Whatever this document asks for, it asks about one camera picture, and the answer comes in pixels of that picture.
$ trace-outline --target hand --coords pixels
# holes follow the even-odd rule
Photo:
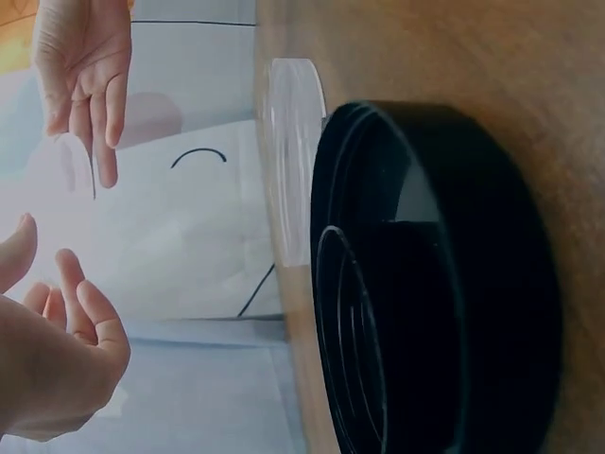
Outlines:
[[[127,0],[40,0],[33,47],[46,133],[77,135],[101,184],[114,186],[131,54]]]
[[[26,274],[36,224],[25,216],[0,246],[0,291]],[[48,441],[80,429],[110,401],[130,360],[129,342],[78,259],[60,251],[61,289],[33,286],[21,306],[0,296],[0,437]]]

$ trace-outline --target black round object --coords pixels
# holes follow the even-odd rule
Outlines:
[[[311,259],[343,453],[538,452],[561,373],[557,279],[519,172],[475,121],[339,108],[315,163]]]

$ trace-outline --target wooden surface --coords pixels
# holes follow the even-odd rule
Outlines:
[[[310,58],[329,110],[352,98],[445,102],[509,151],[544,218],[564,298],[562,394],[544,452],[605,452],[605,3],[257,4],[258,105],[271,59]],[[310,449],[337,453],[309,270],[280,268],[280,278]]]

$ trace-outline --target black circular container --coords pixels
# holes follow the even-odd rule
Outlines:
[[[447,107],[352,103],[320,140],[311,258],[343,453],[534,454],[562,314],[517,169]]]

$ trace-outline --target transparent plastic lid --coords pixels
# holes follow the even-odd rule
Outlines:
[[[265,100],[269,202],[277,217],[278,251],[286,267],[308,265],[313,166],[325,101],[310,60],[276,59]]]

